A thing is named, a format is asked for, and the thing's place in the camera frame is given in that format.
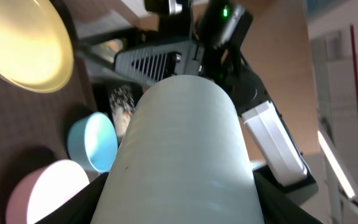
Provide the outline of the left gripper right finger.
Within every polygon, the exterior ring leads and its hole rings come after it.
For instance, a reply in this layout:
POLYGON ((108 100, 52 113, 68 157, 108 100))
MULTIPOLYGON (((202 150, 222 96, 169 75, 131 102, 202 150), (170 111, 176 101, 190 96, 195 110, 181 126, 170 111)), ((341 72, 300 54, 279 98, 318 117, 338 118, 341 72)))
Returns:
POLYGON ((321 224, 262 175, 254 172, 254 180, 266 224, 321 224))

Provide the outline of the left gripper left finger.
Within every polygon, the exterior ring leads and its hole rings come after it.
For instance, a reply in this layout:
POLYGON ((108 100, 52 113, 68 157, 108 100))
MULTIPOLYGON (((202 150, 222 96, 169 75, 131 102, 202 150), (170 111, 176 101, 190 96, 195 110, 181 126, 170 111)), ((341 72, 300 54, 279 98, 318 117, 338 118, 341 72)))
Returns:
POLYGON ((90 224, 107 178, 108 173, 101 174, 36 224, 90 224))

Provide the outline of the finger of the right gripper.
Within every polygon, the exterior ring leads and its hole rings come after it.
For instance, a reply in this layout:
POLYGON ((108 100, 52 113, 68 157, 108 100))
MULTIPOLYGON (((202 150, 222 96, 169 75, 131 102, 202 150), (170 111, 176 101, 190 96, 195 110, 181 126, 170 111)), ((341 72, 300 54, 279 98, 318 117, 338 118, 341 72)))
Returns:
POLYGON ((189 75, 195 43, 154 42, 119 52, 115 56, 114 71, 141 85, 155 83, 175 75, 189 75))

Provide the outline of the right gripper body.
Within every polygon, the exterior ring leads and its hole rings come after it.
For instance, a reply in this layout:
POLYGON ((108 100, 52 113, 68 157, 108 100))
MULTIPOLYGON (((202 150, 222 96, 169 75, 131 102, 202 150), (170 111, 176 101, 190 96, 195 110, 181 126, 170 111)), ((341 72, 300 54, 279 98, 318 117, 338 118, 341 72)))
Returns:
POLYGON ((168 76, 198 76, 204 45, 195 36, 193 13, 160 16, 158 31, 164 37, 160 48, 168 56, 168 76))

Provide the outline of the white round bowl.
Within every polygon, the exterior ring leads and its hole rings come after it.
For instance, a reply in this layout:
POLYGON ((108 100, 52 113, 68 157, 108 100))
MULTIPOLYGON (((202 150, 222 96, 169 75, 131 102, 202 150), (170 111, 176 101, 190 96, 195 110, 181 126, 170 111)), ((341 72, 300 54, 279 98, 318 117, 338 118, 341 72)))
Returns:
POLYGON ((26 175, 15 186, 6 208, 6 223, 37 223, 90 183, 75 161, 63 159, 26 175))

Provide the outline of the green orange snack wrapper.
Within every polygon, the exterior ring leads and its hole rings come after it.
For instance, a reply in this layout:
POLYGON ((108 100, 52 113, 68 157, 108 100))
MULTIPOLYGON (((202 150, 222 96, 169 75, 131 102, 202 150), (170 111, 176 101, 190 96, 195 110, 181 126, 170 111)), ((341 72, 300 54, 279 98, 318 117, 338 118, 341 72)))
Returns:
POLYGON ((104 59, 113 62, 115 55, 119 51, 125 49, 125 47, 126 47, 126 39, 109 40, 100 45, 101 56, 104 59))

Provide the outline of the leftover rice food waste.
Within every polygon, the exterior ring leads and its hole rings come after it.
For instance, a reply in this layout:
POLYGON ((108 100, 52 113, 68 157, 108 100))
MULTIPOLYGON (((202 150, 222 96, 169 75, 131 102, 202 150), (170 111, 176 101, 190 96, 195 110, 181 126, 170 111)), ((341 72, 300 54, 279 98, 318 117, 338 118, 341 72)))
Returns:
POLYGON ((118 140, 121 140, 126 133, 135 109, 131 87, 123 85, 113 89, 109 95, 109 104, 116 135, 118 140))

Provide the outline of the light blue bowl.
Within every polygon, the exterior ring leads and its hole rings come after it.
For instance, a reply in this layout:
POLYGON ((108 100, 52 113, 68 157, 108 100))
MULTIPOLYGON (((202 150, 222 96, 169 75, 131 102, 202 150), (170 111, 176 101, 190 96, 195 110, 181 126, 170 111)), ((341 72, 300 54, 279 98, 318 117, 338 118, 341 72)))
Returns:
POLYGON ((117 150, 116 131, 104 113, 92 113, 76 121, 69 129, 68 156, 86 171, 109 172, 117 150))

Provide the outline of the pale green cup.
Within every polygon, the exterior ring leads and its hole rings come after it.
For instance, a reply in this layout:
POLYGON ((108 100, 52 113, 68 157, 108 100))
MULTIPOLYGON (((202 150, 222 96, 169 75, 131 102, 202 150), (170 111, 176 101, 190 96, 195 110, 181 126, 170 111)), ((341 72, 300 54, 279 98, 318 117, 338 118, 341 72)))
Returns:
POLYGON ((235 107, 205 78, 149 88, 135 109, 93 223, 262 223, 235 107))

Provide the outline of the yellow round plate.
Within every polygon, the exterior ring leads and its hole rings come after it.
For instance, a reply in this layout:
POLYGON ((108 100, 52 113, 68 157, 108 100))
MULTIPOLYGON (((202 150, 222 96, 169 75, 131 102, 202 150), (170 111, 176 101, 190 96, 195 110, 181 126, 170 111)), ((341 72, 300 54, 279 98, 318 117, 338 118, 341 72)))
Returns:
POLYGON ((37 93, 62 89, 73 72, 70 36, 49 0, 0 0, 0 78, 37 93))

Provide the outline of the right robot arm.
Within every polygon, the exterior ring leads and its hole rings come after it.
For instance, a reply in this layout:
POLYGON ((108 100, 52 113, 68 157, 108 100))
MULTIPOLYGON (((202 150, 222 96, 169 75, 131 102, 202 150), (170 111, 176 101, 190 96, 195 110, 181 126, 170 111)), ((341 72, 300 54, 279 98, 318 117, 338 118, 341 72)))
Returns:
POLYGON ((301 205, 318 192, 318 185, 265 85, 241 54, 251 23, 252 15, 240 4, 210 1, 199 23, 199 37, 191 40, 191 48, 153 40, 119 53, 114 69, 147 85, 169 75, 213 79, 231 97, 266 161, 256 172, 301 205))

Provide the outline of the black waste tray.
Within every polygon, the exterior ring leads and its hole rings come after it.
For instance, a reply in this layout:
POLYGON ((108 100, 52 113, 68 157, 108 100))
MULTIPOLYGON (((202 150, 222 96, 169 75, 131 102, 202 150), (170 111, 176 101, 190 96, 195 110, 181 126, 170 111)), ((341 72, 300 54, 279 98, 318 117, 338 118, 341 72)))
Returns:
POLYGON ((110 81, 92 84, 92 91, 98 111, 112 121, 120 144, 144 89, 133 82, 110 81))

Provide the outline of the clear plastic waste bin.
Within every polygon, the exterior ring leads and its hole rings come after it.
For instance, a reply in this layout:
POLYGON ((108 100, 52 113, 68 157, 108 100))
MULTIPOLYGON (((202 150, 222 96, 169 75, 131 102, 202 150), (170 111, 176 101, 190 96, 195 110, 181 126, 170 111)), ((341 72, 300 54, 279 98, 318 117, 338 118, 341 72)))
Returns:
POLYGON ((76 39, 76 55, 85 61, 86 71, 93 82, 103 80, 135 82, 135 78, 114 70, 115 58, 113 62, 110 62, 101 56, 100 45, 113 39, 126 39, 126 47, 136 45, 140 40, 140 30, 136 27, 124 27, 76 39))

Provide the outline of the dark brown serving tray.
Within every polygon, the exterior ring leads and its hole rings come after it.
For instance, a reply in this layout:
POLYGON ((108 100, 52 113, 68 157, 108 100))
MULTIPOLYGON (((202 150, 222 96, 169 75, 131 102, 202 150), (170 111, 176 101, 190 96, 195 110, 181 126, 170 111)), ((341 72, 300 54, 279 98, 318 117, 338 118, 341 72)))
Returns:
POLYGON ((76 55, 77 33, 64 1, 51 1, 62 18, 73 47, 70 81, 52 93, 37 93, 0 78, 0 223, 17 183, 38 168, 67 157, 70 126, 95 110, 86 67, 76 55))

